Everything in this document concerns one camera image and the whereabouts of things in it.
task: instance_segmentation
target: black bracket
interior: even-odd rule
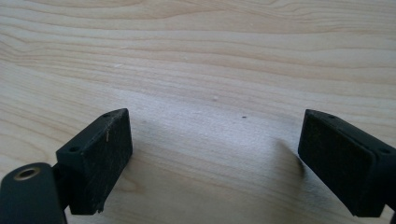
[[[127,109],[108,112],[56,152],[58,163],[22,166],[6,175],[0,190],[0,223],[66,223],[74,215],[104,210],[133,152]]]
[[[306,110],[300,158],[354,216],[396,210],[396,149],[336,116]]]

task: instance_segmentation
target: wooden table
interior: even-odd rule
[[[396,147],[396,2],[1,0],[1,178],[123,107],[133,158],[70,223],[389,223],[297,147],[306,108]]]

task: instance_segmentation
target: textured black surface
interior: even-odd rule
[[[127,109],[106,113],[95,120],[56,152],[58,164],[54,168],[59,176],[71,175],[68,179],[73,194],[63,204],[69,203],[74,215],[103,211],[105,200],[132,152]]]
[[[306,110],[299,155],[354,216],[395,203],[396,150],[351,124]]]
[[[37,175],[25,180],[14,178],[29,168],[36,168]],[[0,223],[66,223],[48,164],[25,165],[4,177],[0,191]]]

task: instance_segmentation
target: light wood tabletop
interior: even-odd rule
[[[396,2],[0,1],[1,178],[124,107],[134,155],[69,223],[389,223],[297,148],[307,108],[396,147]]]

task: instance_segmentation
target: screw hole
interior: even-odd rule
[[[386,148],[380,148],[379,149],[379,151],[382,153],[382,154],[390,154],[390,150],[389,149],[386,149]]]
[[[77,152],[79,151],[79,147],[70,147],[69,152]]]
[[[40,173],[40,168],[38,167],[31,167],[20,171],[17,175],[14,176],[15,180],[22,181],[32,178],[35,175]]]

